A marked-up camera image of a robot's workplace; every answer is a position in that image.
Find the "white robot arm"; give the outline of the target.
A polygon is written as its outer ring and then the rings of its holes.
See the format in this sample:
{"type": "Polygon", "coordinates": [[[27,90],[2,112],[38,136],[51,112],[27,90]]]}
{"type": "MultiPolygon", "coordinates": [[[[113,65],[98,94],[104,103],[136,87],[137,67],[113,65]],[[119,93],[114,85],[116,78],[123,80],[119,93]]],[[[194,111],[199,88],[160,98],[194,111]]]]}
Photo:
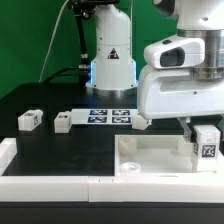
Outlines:
{"type": "Polygon", "coordinates": [[[157,119],[224,114],[224,0],[152,0],[177,20],[177,33],[144,49],[136,72],[129,18],[109,2],[96,4],[97,54],[86,87],[99,95],[137,90],[134,129],[157,119]]]}

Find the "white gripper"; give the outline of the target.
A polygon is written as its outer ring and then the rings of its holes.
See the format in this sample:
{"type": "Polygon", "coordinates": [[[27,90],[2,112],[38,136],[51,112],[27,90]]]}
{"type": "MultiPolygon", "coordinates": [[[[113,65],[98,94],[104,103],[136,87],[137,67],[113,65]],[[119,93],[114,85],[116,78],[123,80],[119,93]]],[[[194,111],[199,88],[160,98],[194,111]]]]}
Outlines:
{"type": "Polygon", "coordinates": [[[200,80],[193,68],[205,58],[201,38],[171,36],[147,46],[139,76],[137,108],[147,120],[178,118],[188,143],[196,142],[193,116],[224,113],[224,80],[200,80]]]}

